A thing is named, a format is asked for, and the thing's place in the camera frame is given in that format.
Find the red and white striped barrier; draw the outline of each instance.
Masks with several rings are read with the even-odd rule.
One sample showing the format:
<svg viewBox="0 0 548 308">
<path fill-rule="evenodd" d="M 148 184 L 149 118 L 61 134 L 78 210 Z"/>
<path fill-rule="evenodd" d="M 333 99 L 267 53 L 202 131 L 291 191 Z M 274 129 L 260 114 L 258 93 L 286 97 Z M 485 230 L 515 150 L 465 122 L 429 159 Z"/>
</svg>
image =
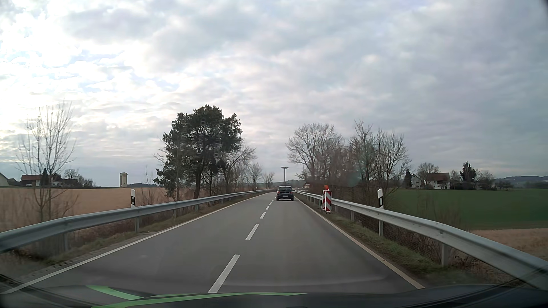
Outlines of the red and white striped barrier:
<svg viewBox="0 0 548 308">
<path fill-rule="evenodd" d="M 324 190 L 322 192 L 322 210 L 326 213 L 331 213 L 331 190 Z"/>
</svg>

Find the car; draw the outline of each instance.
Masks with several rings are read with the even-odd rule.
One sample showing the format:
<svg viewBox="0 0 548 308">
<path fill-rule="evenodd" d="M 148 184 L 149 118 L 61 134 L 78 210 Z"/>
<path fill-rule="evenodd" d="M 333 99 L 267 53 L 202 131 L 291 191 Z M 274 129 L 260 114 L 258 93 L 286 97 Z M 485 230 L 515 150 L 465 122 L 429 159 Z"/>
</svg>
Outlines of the car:
<svg viewBox="0 0 548 308">
<path fill-rule="evenodd" d="M 294 191 L 295 190 L 291 186 L 282 185 L 278 187 L 278 191 L 276 191 L 276 201 L 280 199 L 291 199 L 291 201 L 293 201 Z"/>
</svg>

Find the green field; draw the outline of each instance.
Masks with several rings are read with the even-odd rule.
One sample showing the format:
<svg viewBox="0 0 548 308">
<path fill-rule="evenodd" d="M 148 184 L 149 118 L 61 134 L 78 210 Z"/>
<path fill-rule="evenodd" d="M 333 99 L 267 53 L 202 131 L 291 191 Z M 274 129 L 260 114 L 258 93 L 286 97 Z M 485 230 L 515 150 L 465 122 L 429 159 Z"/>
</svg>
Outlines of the green field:
<svg viewBox="0 0 548 308">
<path fill-rule="evenodd" d="M 468 230 L 548 227 L 548 189 L 405 190 L 389 199 L 391 210 Z"/>
</svg>

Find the car hood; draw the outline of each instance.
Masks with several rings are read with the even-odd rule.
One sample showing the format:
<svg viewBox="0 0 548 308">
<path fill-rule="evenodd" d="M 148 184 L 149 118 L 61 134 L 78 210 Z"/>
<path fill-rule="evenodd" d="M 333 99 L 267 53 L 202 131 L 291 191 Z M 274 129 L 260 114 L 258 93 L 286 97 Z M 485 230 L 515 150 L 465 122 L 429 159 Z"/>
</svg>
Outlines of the car hood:
<svg viewBox="0 0 548 308">
<path fill-rule="evenodd" d="M 0 295 L 0 307 L 535 307 L 548 304 L 548 292 L 485 284 L 419 289 L 397 294 L 370 293 L 210 293 L 151 294 L 107 286 L 30 288 Z"/>
</svg>

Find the white road edge line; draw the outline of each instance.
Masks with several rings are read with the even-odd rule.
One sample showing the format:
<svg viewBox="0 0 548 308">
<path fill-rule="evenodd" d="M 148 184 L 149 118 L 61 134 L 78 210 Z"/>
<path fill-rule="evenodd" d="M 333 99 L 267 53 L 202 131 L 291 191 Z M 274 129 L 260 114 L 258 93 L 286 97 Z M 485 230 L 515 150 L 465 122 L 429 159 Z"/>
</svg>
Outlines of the white road edge line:
<svg viewBox="0 0 548 308">
<path fill-rule="evenodd" d="M 360 246 L 363 250 L 365 250 L 366 252 L 368 252 L 370 255 L 372 255 L 373 257 L 375 257 L 377 260 L 381 261 L 381 263 L 383 263 L 384 265 L 386 265 L 389 269 L 391 269 L 392 271 L 394 271 L 396 274 L 400 275 L 403 279 L 405 279 L 407 282 L 409 282 L 411 285 L 413 285 L 413 287 L 417 288 L 417 289 L 424 289 L 424 286 L 420 283 L 418 283 L 416 280 L 414 280 L 413 278 L 409 277 L 406 273 L 402 272 L 399 268 L 393 266 L 390 262 L 386 261 L 385 259 L 383 259 L 381 256 L 377 255 L 377 253 L 375 253 L 374 251 L 372 251 L 371 249 L 367 248 L 364 244 L 362 244 L 360 241 L 358 241 L 357 239 L 353 238 L 352 236 L 350 236 L 348 233 L 346 233 L 345 231 L 343 231 L 341 228 L 337 227 L 336 224 L 333 224 L 331 221 L 329 221 L 327 218 L 323 217 L 320 215 L 320 213 L 316 212 L 315 210 L 311 209 L 309 206 L 307 206 L 306 204 L 304 204 L 303 201 L 299 200 L 300 203 L 302 203 L 307 209 L 313 211 L 314 213 L 316 213 L 316 215 L 320 216 L 323 220 L 325 220 L 328 224 L 330 224 L 333 228 L 339 230 L 339 232 L 341 232 L 342 234 L 344 234 L 347 238 L 349 238 L 351 241 L 353 241 L 356 245 Z"/>
<path fill-rule="evenodd" d="M 251 232 L 249 233 L 249 235 L 246 237 L 246 240 L 250 240 L 251 239 L 251 236 L 253 236 L 253 234 L 255 233 L 255 230 L 257 230 L 257 228 L 259 227 L 259 224 L 256 224 L 253 229 L 251 229 Z"/>
<path fill-rule="evenodd" d="M 225 269 L 222 271 L 221 275 L 215 283 L 211 286 L 211 289 L 207 291 L 207 293 L 217 293 L 219 289 L 221 288 L 222 284 L 225 282 L 226 278 L 229 276 L 230 271 L 234 267 L 234 264 L 236 264 L 236 261 L 238 261 L 239 254 L 235 254 L 232 259 L 230 259 L 230 262 L 226 265 Z"/>
<path fill-rule="evenodd" d="M 140 243 L 140 242 L 142 242 L 142 241 L 144 241 L 144 240 L 146 240 L 146 239 L 149 239 L 149 238 L 151 238 L 151 237 L 155 237 L 155 236 L 160 235 L 160 234 L 162 234 L 162 233 L 166 233 L 166 232 L 171 231 L 171 230 L 173 230 L 173 229 L 176 229 L 176 228 L 178 228 L 178 227 L 181 227 L 181 226 L 184 226 L 184 225 L 186 225 L 186 224 L 189 224 L 189 223 L 191 223 L 191 222 L 193 222 L 193 221 L 195 221 L 195 220 L 198 220 L 198 219 L 200 219 L 200 218 L 204 218 L 204 217 L 206 217 L 206 216 L 208 216 L 208 215 L 211 215 L 211 214 L 213 214 L 213 213 L 216 213 L 216 212 L 218 212 L 218 211 L 220 211 L 220 210 L 224 210 L 224 209 L 229 208 L 229 207 L 231 207 L 231 206 L 235 206 L 235 205 L 237 205 L 238 203 L 241 203 L 241 202 L 244 202 L 244 201 L 253 199 L 253 198 L 255 198 L 255 197 L 251 197 L 251 198 L 249 198 L 249 199 L 241 200 L 241 201 L 236 202 L 236 203 L 234 203 L 234 204 L 231 204 L 231 205 L 229 205 L 229 206 L 226 206 L 226 207 L 223 207 L 223 208 L 221 208 L 221 209 L 215 210 L 215 211 L 213 211 L 213 212 L 211 212 L 211 213 L 207 213 L 207 214 L 202 215 L 202 216 L 200 216 L 200 217 L 196 217 L 196 218 L 191 219 L 191 220 L 189 220 L 189 221 L 185 221 L 185 222 L 182 223 L 182 224 L 179 224 L 179 225 L 173 226 L 173 227 L 171 227 L 171 228 L 165 229 L 165 230 L 163 230 L 163 231 L 154 233 L 153 235 L 147 236 L 147 237 L 142 238 L 142 239 L 140 239 L 140 240 L 138 240 L 138 241 L 129 243 L 129 244 L 124 245 L 124 246 L 122 246 L 122 247 L 118 247 L 118 248 L 116 248 L 116 249 L 113 249 L 113 250 L 111 250 L 111 251 L 109 251 L 109 252 L 100 254 L 100 255 L 98 255 L 98 256 L 94 256 L 93 258 L 84 260 L 84 261 L 82 261 L 82 262 L 80 262 L 80 263 L 76 263 L 76 264 L 71 265 L 71 266 L 69 266 L 69 267 L 66 267 L 66 268 L 64 268 L 64 269 L 61 269 L 61 270 L 59 270 L 59 271 L 57 271 L 57 272 L 49 273 L 49 274 L 47 274 L 47 275 L 45 275 L 45 276 L 42 276 L 42 277 L 40 277 L 40 278 L 36 278 L 36 279 L 33 280 L 33 281 L 29 281 L 29 282 L 23 283 L 23 284 L 21 284 L 21 285 L 15 287 L 15 288 L 13 288 L 13 289 L 9 289 L 9 290 L 7 290 L 7 291 L 5 291 L 5 292 L 2 292 L 2 293 L 0 293 L 0 294 L 9 294 L 9 293 L 15 292 L 15 291 L 17 291 L 17 290 L 21 290 L 21 289 L 23 289 L 23 288 L 25 288 L 25 287 L 28 287 L 28 286 L 30 286 L 30 285 L 33 285 L 33 284 L 35 284 L 35 283 L 37 283 L 37 282 L 40 282 L 40 281 L 42 281 L 42 280 L 46 280 L 46 279 L 48 279 L 48 278 L 51 278 L 51 277 L 53 277 L 53 276 L 55 276 L 55 275 L 61 274 L 61 273 L 63 273 L 63 272 L 66 272 L 66 271 L 68 271 L 68 270 L 72 270 L 72 269 L 74 269 L 75 267 L 78 267 L 78 266 L 80 266 L 80 265 L 84 265 L 84 264 L 89 263 L 89 262 L 91 262 L 91 261 L 97 260 L 98 258 L 102 258 L 102 257 L 104 257 L 104 256 L 106 256 L 106 255 L 111 254 L 111 253 L 115 253 L 115 252 L 117 252 L 118 250 L 122 250 L 122 249 L 124 249 L 124 248 L 129 247 L 129 246 L 135 245 L 135 244 Z"/>
</svg>

